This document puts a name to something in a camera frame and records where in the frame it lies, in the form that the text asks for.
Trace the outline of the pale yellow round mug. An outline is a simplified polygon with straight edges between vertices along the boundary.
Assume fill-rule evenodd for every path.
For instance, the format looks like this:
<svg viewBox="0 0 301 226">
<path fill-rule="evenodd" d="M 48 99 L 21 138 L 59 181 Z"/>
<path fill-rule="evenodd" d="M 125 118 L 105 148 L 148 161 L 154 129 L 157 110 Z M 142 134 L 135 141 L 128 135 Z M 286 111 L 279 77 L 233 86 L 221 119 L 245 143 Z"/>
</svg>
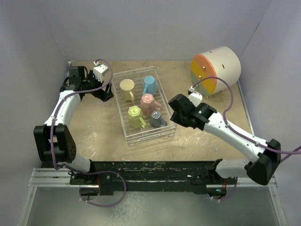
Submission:
<svg viewBox="0 0 301 226">
<path fill-rule="evenodd" d="M 135 83 L 131 79 L 124 79 L 119 84 L 122 98 L 126 101 L 135 101 Z"/>
</svg>

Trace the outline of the pink faceted mug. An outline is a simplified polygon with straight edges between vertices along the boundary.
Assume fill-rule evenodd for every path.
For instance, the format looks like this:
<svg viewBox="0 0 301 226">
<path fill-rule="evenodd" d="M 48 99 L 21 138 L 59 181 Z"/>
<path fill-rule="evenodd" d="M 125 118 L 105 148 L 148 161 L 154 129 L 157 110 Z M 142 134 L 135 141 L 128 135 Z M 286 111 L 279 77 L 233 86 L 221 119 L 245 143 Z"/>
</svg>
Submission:
<svg viewBox="0 0 301 226">
<path fill-rule="evenodd" d="M 141 98 L 140 109 L 144 115 L 151 115 L 153 111 L 161 110 L 161 104 L 155 100 L 152 94 L 145 94 Z"/>
</svg>

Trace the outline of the yellow-green faceted mug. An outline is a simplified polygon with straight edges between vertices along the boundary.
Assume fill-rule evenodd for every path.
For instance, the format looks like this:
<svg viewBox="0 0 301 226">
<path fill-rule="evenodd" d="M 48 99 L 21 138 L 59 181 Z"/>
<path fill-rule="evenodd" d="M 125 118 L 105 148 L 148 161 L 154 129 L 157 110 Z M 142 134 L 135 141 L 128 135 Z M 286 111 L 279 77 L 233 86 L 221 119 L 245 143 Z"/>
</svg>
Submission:
<svg viewBox="0 0 301 226">
<path fill-rule="evenodd" d="M 128 122 L 131 127 L 137 128 L 137 127 L 142 127 L 145 128 L 146 122 L 143 119 L 143 113 L 140 109 L 140 107 L 134 105 L 128 109 L 127 112 L 128 116 Z"/>
</svg>

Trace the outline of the light blue mug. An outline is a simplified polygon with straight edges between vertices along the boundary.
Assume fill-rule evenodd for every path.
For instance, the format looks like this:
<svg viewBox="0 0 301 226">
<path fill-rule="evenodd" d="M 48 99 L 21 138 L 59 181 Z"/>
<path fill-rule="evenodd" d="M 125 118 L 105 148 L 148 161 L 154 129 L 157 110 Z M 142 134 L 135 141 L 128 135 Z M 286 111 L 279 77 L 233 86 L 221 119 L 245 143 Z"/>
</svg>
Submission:
<svg viewBox="0 0 301 226">
<path fill-rule="evenodd" d="M 152 94 L 155 95 L 157 92 L 157 84 L 153 76 L 147 76 L 143 81 L 143 95 Z"/>
</svg>

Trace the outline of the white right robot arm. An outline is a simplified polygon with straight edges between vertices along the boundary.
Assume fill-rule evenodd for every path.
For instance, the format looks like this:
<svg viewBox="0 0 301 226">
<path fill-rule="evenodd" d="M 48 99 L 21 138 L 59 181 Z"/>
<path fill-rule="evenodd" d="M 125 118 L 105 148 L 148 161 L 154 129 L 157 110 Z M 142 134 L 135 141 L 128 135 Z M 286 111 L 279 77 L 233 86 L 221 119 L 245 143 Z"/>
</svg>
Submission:
<svg viewBox="0 0 301 226">
<path fill-rule="evenodd" d="M 269 183 L 281 160 L 281 144 L 277 140 L 266 141 L 225 122 L 215 108 L 203 103 L 201 95 L 195 93 L 188 97 L 178 94 L 168 104 L 174 111 L 171 121 L 211 133 L 247 158 L 246 161 L 218 161 L 214 170 L 209 172 L 212 183 L 220 184 L 226 178 L 244 176 L 263 186 Z"/>
</svg>

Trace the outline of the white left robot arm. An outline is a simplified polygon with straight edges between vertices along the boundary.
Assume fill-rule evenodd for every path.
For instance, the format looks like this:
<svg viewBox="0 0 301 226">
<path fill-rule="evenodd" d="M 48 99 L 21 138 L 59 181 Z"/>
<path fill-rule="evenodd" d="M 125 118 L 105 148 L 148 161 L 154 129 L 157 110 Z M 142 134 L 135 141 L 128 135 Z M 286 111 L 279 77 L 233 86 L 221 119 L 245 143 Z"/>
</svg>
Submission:
<svg viewBox="0 0 301 226">
<path fill-rule="evenodd" d="M 59 99 L 50 117 L 40 126 L 35 126 L 33 135 L 42 163 L 56 170 L 68 168 L 80 174 L 87 185 L 96 181 L 95 164 L 77 153 L 69 125 L 83 97 L 91 94 L 103 102 L 113 98 L 111 78 L 104 81 L 109 65 L 96 62 L 92 70 L 85 66 L 70 66 L 68 76 L 59 89 Z"/>
</svg>

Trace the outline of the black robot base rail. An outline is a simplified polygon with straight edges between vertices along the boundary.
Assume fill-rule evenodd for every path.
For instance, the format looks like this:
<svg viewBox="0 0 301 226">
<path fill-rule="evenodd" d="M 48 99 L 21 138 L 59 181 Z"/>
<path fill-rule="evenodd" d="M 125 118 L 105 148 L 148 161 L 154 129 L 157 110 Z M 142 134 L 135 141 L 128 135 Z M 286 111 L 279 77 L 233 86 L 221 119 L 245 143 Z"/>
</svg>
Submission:
<svg viewBox="0 0 301 226">
<path fill-rule="evenodd" d="M 99 175 L 72 173 L 70 184 L 99 186 L 100 195 L 116 191 L 191 192 L 223 197 L 226 186 L 236 179 L 223 179 L 215 172 L 216 161 L 94 161 L 92 172 Z"/>
</svg>

